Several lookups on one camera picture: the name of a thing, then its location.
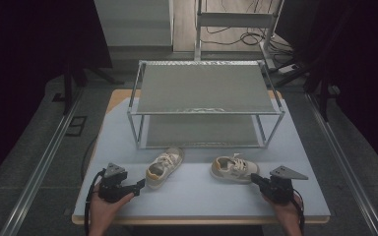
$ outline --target floor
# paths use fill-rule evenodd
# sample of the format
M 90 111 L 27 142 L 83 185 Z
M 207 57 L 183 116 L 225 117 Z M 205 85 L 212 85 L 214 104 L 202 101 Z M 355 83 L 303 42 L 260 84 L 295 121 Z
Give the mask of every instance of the floor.
M 136 74 L 136 62 L 139 59 L 190 60 L 191 58 L 190 53 L 134 50 L 122 53 L 112 51 L 111 56 L 114 60 L 114 69 L 105 72 L 125 84 L 110 84 L 98 75 L 87 71 L 89 84 L 83 89 L 80 102 L 73 114 L 78 121 L 86 117 L 83 132 L 78 135 L 78 127 L 70 126 L 66 134 L 63 134 L 63 139 L 59 148 L 54 151 L 54 157 L 48 169 L 42 172 L 44 174 L 42 182 L 22 220 L 18 235 L 84 234 L 82 226 L 72 223 L 71 214 L 112 91 L 128 89 L 132 86 Z M 260 59 L 259 54 L 252 56 L 242 53 L 206 54 L 205 56 L 216 59 Z M 274 82 L 283 77 L 284 75 L 278 73 L 271 75 Z M 318 116 L 313 110 L 313 105 L 303 92 L 302 85 L 305 80 L 306 78 L 299 78 L 278 88 L 287 103 L 332 214 L 330 221 L 326 224 L 306 224 L 305 233 L 306 235 L 378 235 L 367 224 L 358 196 L 354 194 L 347 181 L 349 173 L 342 171 L 329 146 L 329 140 L 321 128 Z M 0 232 L 63 119 L 64 104 L 53 101 L 53 97 L 58 93 L 63 93 L 62 78 L 54 78 L 47 84 L 46 95 L 41 105 L 0 167 Z M 352 172 L 378 214 L 377 154 L 348 121 L 334 99 L 329 100 L 328 118 L 328 124 L 341 145 L 342 153 L 347 157 Z M 107 235 L 142 235 L 141 232 L 145 232 L 144 230 L 147 232 L 147 228 L 112 226 Z M 160 232 L 164 228 L 151 230 Z M 202 232 L 207 231 L 196 231 L 200 230 L 200 227 L 196 226 L 185 230 L 197 235 L 206 235 Z M 255 233 L 260 231 L 260 228 L 246 226 L 243 230 L 242 235 L 257 235 Z M 263 225 L 261 230 L 264 235 L 284 235 L 277 224 Z

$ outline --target hand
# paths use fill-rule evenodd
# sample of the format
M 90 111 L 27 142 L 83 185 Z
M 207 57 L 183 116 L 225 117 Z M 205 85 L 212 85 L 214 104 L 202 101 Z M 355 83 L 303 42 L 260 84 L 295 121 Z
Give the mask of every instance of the hand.
M 108 229 L 116 213 L 134 198 L 134 194 L 128 194 L 116 203 L 110 204 L 98 195 L 99 184 L 94 186 L 91 200 L 91 229 L 90 236 L 103 235 Z
M 289 202 L 286 205 L 278 205 L 273 203 L 270 199 L 266 196 L 262 195 L 263 199 L 268 202 L 273 210 L 275 211 L 276 218 L 278 219 L 279 223 L 282 225 L 284 233 L 288 236 L 296 236 L 302 235 L 302 232 L 299 228 L 299 215 L 297 212 L 296 207 L 293 203 Z M 294 195 L 294 200 L 302 207 L 302 202 L 298 195 Z

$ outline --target person's right hand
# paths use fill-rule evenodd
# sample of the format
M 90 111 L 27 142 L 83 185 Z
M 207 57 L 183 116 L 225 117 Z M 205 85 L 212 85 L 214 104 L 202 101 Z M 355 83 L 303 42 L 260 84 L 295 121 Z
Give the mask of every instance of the person's right hand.
M 268 202 L 272 206 L 273 210 L 275 211 L 276 218 L 278 219 L 279 223 L 282 225 L 283 230 L 286 235 L 288 236 L 302 235 L 302 232 L 300 231 L 300 228 L 299 228 L 300 217 L 293 203 L 289 202 L 286 205 L 279 205 L 279 204 L 273 203 L 266 196 L 264 195 L 262 196 L 263 196 L 263 199 L 265 199 L 266 202 Z M 298 195 L 294 195 L 294 199 L 302 207 L 302 202 L 300 200 L 300 197 Z

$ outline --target metal rail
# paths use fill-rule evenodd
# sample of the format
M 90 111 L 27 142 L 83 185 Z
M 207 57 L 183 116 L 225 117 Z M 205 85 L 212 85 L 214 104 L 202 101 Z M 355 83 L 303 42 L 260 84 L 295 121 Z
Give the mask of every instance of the metal rail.
M 313 95 L 306 93 L 306 98 L 310 102 L 316 120 L 318 121 L 325 138 L 327 139 L 331 151 L 333 152 L 334 158 L 336 159 L 346 182 L 357 201 L 357 204 L 363 214 L 364 219 L 368 227 L 370 228 L 373 235 L 378 235 L 378 214 L 373 204 L 370 202 L 367 194 L 361 185 L 358 177 L 355 175 L 354 171 L 351 168 L 351 165 L 348 162 L 346 154 L 343 152 L 342 147 L 337 141 L 336 136 L 334 135 L 333 130 L 328 122 L 324 120 L 318 109 L 318 102 Z
M 27 216 L 30 206 L 32 205 L 32 201 L 35 198 L 36 193 L 38 192 L 39 186 L 41 185 L 41 182 L 44 179 L 45 174 L 47 173 L 48 167 L 53 160 L 55 152 L 58 150 L 63 136 L 65 135 L 66 130 L 69 127 L 70 121 L 75 114 L 82 94 L 83 88 L 78 88 L 75 93 L 71 109 L 61 119 L 56 132 L 54 133 L 50 143 L 48 144 L 44 154 L 41 157 L 41 160 L 32 173 L 29 182 L 24 187 L 23 192 L 18 198 L 17 203 L 15 204 L 11 214 L 4 224 L 0 232 L 1 236 L 18 234 L 18 231 L 20 230 L 20 227 L 23 224 L 25 217 Z

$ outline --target white wall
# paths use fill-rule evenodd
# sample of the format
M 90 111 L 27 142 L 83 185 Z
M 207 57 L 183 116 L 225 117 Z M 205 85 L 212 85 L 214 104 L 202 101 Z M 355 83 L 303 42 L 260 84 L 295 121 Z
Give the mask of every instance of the white wall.
M 95 0 L 108 46 L 171 46 L 172 0 Z

